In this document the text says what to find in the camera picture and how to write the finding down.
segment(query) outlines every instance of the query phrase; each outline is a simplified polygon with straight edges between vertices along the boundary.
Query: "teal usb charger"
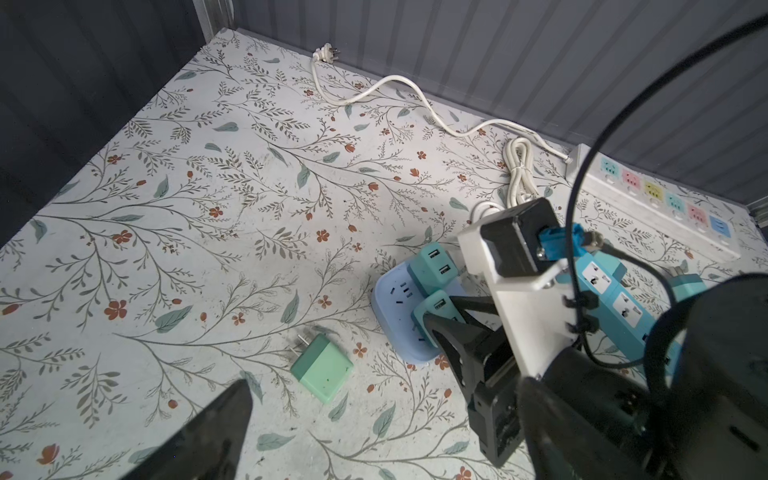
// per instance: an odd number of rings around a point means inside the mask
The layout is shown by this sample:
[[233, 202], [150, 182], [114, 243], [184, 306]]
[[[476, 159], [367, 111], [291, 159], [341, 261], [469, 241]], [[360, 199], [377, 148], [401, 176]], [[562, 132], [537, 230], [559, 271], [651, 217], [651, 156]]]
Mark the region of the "teal usb charger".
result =
[[352, 372], [352, 362], [339, 351], [328, 337], [320, 333], [306, 344], [306, 349], [290, 367], [290, 372], [322, 403], [327, 404]]

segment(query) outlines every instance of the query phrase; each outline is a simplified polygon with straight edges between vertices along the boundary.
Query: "gray corrugated wall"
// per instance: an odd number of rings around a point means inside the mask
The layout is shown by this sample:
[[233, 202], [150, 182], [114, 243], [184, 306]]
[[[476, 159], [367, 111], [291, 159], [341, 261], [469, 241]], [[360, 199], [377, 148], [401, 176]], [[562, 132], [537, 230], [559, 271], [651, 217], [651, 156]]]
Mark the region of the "gray corrugated wall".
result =
[[[572, 144], [766, 0], [234, 0], [238, 26]], [[605, 153], [748, 204], [768, 195], [768, 32], [687, 72]]]
[[191, 0], [2, 0], [0, 245], [203, 44]]

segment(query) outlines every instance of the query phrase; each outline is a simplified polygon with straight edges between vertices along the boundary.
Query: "coiled white cable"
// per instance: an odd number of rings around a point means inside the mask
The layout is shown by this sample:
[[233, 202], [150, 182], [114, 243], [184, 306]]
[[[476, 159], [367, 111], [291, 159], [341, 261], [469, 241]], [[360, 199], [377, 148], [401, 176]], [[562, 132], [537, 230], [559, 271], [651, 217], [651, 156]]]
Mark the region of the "coiled white cable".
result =
[[[445, 122], [442, 120], [440, 115], [438, 115], [437, 112], [435, 112], [435, 110], [427, 101], [427, 98], [424, 96], [424, 92], [422, 92], [421, 88], [419, 88], [419, 86], [415, 84], [413, 81], [401, 75], [389, 75], [377, 81], [368, 90], [360, 92], [354, 97], [347, 98], [347, 99], [334, 100], [331, 97], [329, 97], [326, 94], [326, 92], [323, 90], [323, 88], [320, 86], [320, 81], [317, 77], [316, 63], [318, 61], [324, 61], [326, 63], [332, 64], [334, 60], [338, 59], [335, 56], [336, 53], [338, 53], [338, 50], [333, 48], [330, 44], [326, 43], [323, 47], [315, 50], [315, 53], [312, 56], [312, 60], [313, 60], [312, 61], [312, 77], [315, 81], [315, 87], [317, 88], [318, 93], [320, 93], [320, 96], [323, 97], [323, 100], [327, 101], [331, 105], [341, 107], [343, 105], [353, 104], [356, 101], [360, 101], [363, 98], [367, 97], [368, 95], [370, 95], [371, 93], [379, 89], [379, 87], [381, 87], [385, 83], [390, 81], [399, 81], [401, 83], [408, 85], [410, 88], [413, 88], [413, 90], [416, 92], [416, 95], [422, 101], [422, 103], [427, 108], [427, 110], [429, 110], [429, 113], [432, 114], [432, 118], [435, 119], [435, 123], [440, 125], [440, 127], [442, 127], [443, 130], [445, 130], [446, 132], [448, 132], [450, 135], [454, 137], [467, 137], [475, 133], [477, 130], [491, 124], [503, 125], [505, 127], [511, 128], [512, 130], [519, 131], [525, 135], [530, 136], [536, 141], [536, 143], [541, 148], [563, 159], [565, 163], [569, 163], [571, 161], [571, 159], [568, 157], [567, 154], [557, 151], [551, 146], [549, 146], [549, 144], [547, 144], [547, 142], [545, 142], [544, 139], [541, 138], [541, 136], [537, 134], [535, 131], [531, 130], [530, 128], [523, 127], [520, 124], [516, 124], [513, 121], [503, 120], [501, 118], [494, 118], [492, 120], [486, 120], [480, 123], [479, 125], [476, 125], [474, 128], [467, 130], [465, 132], [458, 132], [453, 130], [447, 124], [445, 124]], [[511, 175], [511, 178], [509, 181], [509, 190], [507, 191], [506, 208], [515, 207], [518, 204], [524, 203], [526, 201], [529, 201], [539, 196], [538, 192], [536, 191], [536, 185], [533, 182], [533, 176], [531, 174], [531, 169], [533, 168], [532, 149], [533, 147], [531, 145], [531, 141], [525, 137], [518, 137], [518, 138], [515, 138], [514, 140], [510, 140], [507, 142], [507, 144], [504, 147], [504, 150], [503, 150], [504, 162], [507, 164], [507, 168], [509, 169], [509, 173]], [[493, 213], [493, 211], [495, 210], [505, 209], [505, 206], [502, 206], [501, 204], [497, 204], [496, 202], [493, 202], [491, 200], [483, 200], [477, 203], [472, 208], [472, 212], [469, 215], [469, 218], [471, 221], [475, 221], [475, 212], [480, 207], [486, 207], [480, 213], [480, 218], [483, 218], [485, 215]]]

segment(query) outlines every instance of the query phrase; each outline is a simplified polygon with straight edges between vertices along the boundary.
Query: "white power strip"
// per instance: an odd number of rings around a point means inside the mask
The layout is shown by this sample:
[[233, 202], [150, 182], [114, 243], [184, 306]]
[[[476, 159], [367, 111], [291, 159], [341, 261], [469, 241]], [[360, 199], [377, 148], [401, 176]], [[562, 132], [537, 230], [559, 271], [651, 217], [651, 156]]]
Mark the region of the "white power strip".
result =
[[[589, 153], [579, 144], [572, 152], [566, 178], [573, 180]], [[668, 235], [716, 262], [741, 257], [736, 232], [729, 221], [681, 199], [658, 180], [625, 167], [598, 153], [582, 186], [597, 198], [630, 217]]]

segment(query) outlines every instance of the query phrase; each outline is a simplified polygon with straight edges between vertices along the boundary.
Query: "floral pattern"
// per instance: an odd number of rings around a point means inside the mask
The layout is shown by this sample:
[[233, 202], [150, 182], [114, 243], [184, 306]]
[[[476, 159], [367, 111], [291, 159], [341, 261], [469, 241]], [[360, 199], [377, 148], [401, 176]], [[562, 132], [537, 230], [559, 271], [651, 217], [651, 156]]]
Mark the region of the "floral pattern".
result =
[[[506, 196], [510, 134], [449, 137], [402, 86], [334, 107], [309, 61], [222, 31], [0, 250], [0, 478], [118, 478], [236, 379], [254, 397], [238, 478], [533, 478], [524, 445], [490, 465], [447, 359], [404, 363], [369, 306], [427, 243], [462, 263], [468, 209]], [[373, 83], [319, 73], [343, 97]], [[536, 150], [534, 176], [562, 221], [564, 165]], [[588, 194], [577, 221], [709, 285], [768, 270], [742, 207], [680, 194], [731, 220], [741, 259], [711, 262]], [[659, 314], [654, 281], [624, 279]], [[290, 374], [297, 335], [320, 333], [355, 360], [328, 406]]]

